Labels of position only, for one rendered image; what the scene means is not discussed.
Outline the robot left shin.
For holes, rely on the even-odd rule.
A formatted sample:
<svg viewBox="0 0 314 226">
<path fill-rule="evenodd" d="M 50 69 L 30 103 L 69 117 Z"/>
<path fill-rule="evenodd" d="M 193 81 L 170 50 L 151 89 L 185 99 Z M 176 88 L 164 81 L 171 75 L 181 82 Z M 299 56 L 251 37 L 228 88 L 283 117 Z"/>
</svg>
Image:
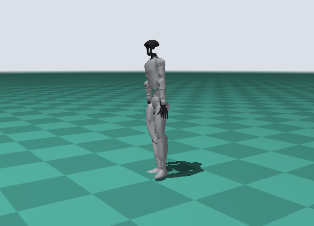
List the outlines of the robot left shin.
<svg viewBox="0 0 314 226">
<path fill-rule="evenodd" d="M 160 159 L 160 170 L 166 171 L 166 158 L 167 158 L 167 152 L 168 152 L 168 145 L 167 145 L 168 138 L 165 135 L 163 138 L 163 141 L 161 139 L 158 139 L 157 141 L 157 153 L 158 157 Z"/>
</svg>

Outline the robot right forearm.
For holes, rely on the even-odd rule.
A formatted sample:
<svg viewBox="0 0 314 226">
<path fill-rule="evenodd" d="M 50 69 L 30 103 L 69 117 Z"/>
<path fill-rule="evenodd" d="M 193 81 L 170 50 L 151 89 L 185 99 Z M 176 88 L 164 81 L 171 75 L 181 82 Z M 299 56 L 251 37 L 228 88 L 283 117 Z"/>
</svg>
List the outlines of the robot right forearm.
<svg viewBox="0 0 314 226">
<path fill-rule="evenodd" d="M 147 87 L 145 87 L 145 88 L 146 88 L 147 101 L 150 101 L 150 102 L 151 102 L 151 99 L 152 99 L 152 97 L 153 97 L 153 95 L 152 95 L 152 89 L 147 88 Z M 152 102 L 151 102 L 151 103 L 152 103 Z"/>
</svg>

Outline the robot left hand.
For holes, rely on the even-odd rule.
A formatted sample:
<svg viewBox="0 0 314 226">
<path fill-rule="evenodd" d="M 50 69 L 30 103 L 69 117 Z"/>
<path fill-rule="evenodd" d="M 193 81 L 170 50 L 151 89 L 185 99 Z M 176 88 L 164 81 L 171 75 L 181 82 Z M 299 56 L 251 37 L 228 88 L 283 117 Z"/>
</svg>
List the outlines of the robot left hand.
<svg viewBox="0 0 314 226">
<path fill-rule="evenodd" d="M 160 106 L 161 106 L 161 108 L 160 108 L 160 111 L 158 112 L 158 114 L 160 113 L 160 116 L 163 117 L 163 119 L 164 119 L 164 115 L 165 115 L 165 119 L 166 118 L 168 119 L 168 111 L 167 111 L 166 105 L 161 105 L 161 101 L 160 101 Z"/>
</svg>

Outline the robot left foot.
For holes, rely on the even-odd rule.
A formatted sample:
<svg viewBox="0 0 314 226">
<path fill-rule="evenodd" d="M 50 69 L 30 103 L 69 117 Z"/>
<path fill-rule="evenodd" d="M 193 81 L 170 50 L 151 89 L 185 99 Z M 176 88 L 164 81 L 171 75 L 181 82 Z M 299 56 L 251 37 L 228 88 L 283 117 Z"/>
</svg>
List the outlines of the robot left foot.
<svg viewBox="0 0 314 226">
<path fill-rule="evenodd" d="M 154 178 L 162 178 L 162 177 L 165 177 L 165 176 L 167 176 L 167 175 L 169 175 L 167 169 L 166 169 L 166 171 L 160 170 L 160 171 L 154 176 Z"/>
</svg>

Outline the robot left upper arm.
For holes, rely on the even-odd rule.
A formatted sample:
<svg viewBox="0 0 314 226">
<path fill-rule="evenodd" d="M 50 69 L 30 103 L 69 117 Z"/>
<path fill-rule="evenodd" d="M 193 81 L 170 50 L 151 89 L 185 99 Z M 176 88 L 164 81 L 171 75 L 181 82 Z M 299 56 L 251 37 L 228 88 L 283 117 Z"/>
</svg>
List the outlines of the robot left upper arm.
<svg viewBox="0 0 314 226">
<path fill-rule="evenodd" d="M 165 79 L 165 60 L 164 59 L 156 59 L 156 66 L 157 66 L 158 75 L 159 75 L 160 79 L 164 79 L 166 82 L 166 79 Z M 159 80 L 157 81 L 158 86 L 160 86 Z"/>
</svg>

